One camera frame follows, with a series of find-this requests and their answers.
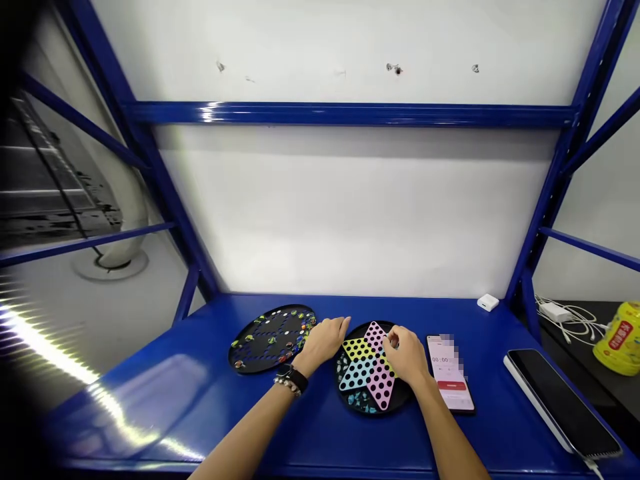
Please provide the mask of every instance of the power adapter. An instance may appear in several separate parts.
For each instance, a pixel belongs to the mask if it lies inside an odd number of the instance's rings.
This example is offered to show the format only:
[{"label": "power adapter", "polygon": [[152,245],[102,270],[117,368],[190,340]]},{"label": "power adapter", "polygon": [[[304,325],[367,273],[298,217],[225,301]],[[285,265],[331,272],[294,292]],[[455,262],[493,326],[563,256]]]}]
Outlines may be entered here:
[{"label": "power adapter", "polygon": [[482,297],[478,298],[478,307],[486,311],[491,311],[498,306],[499,302],[500,300],[486,293]]},{"label": "power adapter", "polygon": [[573,315],[569,310],[565,310],[555,303],[541,303],[539,308],[542,314],[548,316],[551,320],[557,323],[562,323],[573,318]]}]

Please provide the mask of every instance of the white wall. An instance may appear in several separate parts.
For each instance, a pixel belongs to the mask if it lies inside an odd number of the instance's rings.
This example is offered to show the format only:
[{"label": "white wall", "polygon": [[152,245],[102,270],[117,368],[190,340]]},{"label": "white wall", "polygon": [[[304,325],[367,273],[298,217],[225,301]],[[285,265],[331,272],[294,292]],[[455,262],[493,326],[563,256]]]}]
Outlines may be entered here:
[{"label": "white wall", "polygon": [[[140,100],[568,105],[604,1],[94,4]],[[420,297],[504,295],[557,138],[315,127],[157,134],[224,287]]]},{"label": "white wall", "polygon": [[[636,16],[591,134],[640,87]],[[622,127],[573,176],[554,228],[640,257],[640,116]],[[640,298],[640,273],[550,239],[535,272],[536,292],[556,299]]]}]

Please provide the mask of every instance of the blue metal beam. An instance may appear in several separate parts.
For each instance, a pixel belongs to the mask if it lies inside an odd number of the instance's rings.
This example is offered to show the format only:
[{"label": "blue metal beam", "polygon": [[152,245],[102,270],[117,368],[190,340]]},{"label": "blue metal beam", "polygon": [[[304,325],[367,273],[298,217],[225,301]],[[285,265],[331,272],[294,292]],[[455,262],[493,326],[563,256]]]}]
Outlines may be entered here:
[{"label": "blue metal beam", "polygon": [[566,159],[578,151],[589,134],[622,44],[633,22],[638,2],[639,0],[607,0],[571,103],[579,111],[578,122],[574,127],[564,130],[558,138],[542,192],[507,288],[505,301],[509,305],[513,304],[520,291],[524,268],[534,272],[544,250],[547,237],[540,235],[539,228],[553,225],[571,180],[570,177],[561,177],[560,170]]},{"label": "blue metal beam", "polygon": [[82,239],[65,243],[63,245],[56,245],[54,247],[46,247],[43,249],[32,250],[24,253],[16,253],[11,255],[0,256],[0,268],[10,267],[12,265],[19,265],[20,263],[26,263],[33,260],[40,260],[47,257],[54,257],[56,255],[62,255],[63,253],[69,253],[72,251],[82,250],[90,247],[97,247],[98,245],[104,245],[105,243],[111,243],[118,240],[126,240],[129,238],[140,237],[148,233],[154,233],[162,230],[174,228],[174,222],[158,223],[157,225],[150,225],[148,227],[138,228],[134,230],[127,230],[124,232],[110,233],[100,237],[93,237],[90,239]]},{"label": "blue metal beam", "polygon": [[185,285],[182,287],[182,294],[178,301],[178,308],[175,310],[175,316],[173,317],[173,325],[179,321],[184,320],[189,314],[189,307],[193,301],[193,294],[198,286],[198,279],[200,278],[200,269],[196,265],[191,265],[187,272],[187,279]]},{"label": "blue metal beam", "polygon": [[584,251],[588,251],[589,253],[597,255],[598,257],[616,262],[623,267],[640,271],[640,259],[637,259],[630,255],[626,255],[624,253],[620,253],[616,250],[611,250],[606,247],[601,247],[600,245],[596,245],[595,243],[591,243],[586,240],[579,239],[578,237],[574,237],[572,235],[568,235],[566,233],[562,233],[558,230],[553,230],[547,227],[540,228],[540,233],[548,237],[555,238],[556,240],[568,243],[569,245],[573,245],[574,247],[578,247],[579,249],[582,249]]},{"label": "blue metal beam", "polygon": [[142,123],[495,127],[560,129],[577,109],[532,105],[430,103],[159,102],[124,104]]},{"label": "blue metal beam", "polygon": [[622,104],[600,129],[593,134],[578,152],[562,168],[560,175],[572,175],[584,162],[589,160],[632,116],[640,110],[640,88]]},{"label": "blue metal beam", "polygon": [[200,268],[201,292],[207,301],[211,300],[217,284],[209,256],[180,201],[151,130],[136,123],[122,107],[134,103],[135,97],[91,2],[56,0],[56,6],[123,138],[149,164],[148,172],[141,171],[149,192],[162,216],[176,222],[178,228],[171,230],[176,247],[187,265],[196,264]]},{"label": "blue metal beam", "polygon": [[531,270],[525,268],[522,272],[522,300],[527,314],[527,326],[531,336],[542,345],[540,335],[540,319],[538,318],[538,308],[535,302],[535,292],[533,291],[533,274]]},{"label": "blue metal beam", "polygon": [[21,74],[20,80],[26,92],[33,95],[83,132],[98,140],[98,142],[114,152],[122,161],[140,170],[149,168],[140,158],[135,156],[131,150],[38,82],[38,80],[26,73]]}]

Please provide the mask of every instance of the hand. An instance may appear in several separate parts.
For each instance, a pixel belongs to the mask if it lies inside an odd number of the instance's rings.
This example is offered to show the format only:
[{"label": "hand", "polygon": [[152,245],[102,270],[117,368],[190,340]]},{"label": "hand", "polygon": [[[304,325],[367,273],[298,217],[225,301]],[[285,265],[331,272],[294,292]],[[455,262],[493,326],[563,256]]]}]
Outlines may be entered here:
[{"label": "hand", "polygon": [[433,381],[422,342],[411,330],[394,325],[382,340],[385,355],[396,375],[412,389],[422,381]]},{"label": "hand", "polygon": [[325,319],[311,329],[305,347],[291,363],[296,370],[309,378],[324,362],[332,358],[342,345],[351,317]]}]

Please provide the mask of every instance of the white phone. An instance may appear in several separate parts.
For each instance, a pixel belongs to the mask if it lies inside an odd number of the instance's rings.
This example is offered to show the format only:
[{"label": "white phone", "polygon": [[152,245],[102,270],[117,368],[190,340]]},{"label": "white phone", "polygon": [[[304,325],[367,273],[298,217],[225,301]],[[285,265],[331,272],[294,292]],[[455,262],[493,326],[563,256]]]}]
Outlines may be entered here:
[{"label": "white phone", "polygon": [[427,350],[433,378],[449,410],[454,413],[474,414],[475,404],[453,343],[443,340],[439,335],[428,335]]}]

